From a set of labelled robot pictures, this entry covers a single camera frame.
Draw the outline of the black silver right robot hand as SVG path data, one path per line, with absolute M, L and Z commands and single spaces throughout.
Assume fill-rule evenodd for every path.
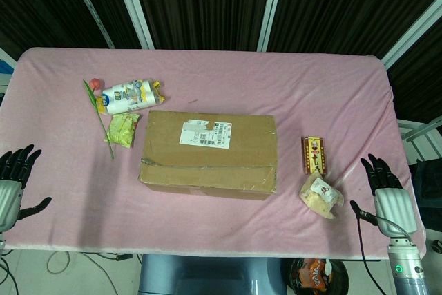
M 357 219 L 378 227 L 388 238 L 411 238 L 417 231 L 409 191 L 404 189 L 388 164 L 372 154 L 361 158 L 374 199 L 375 212 L 362 210 L 356 201 L 350 202 Z

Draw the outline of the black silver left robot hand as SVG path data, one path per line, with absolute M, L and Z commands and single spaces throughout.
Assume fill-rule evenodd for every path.
M 34 207 L 21 208 L 24 189 L 40 155 L 41 149 L 34 150 L 30 144 L 1 156 L 1 233 L 12 229 L 18 220 L 40 213 L 51 203 L 52 198 L 45 197 Z

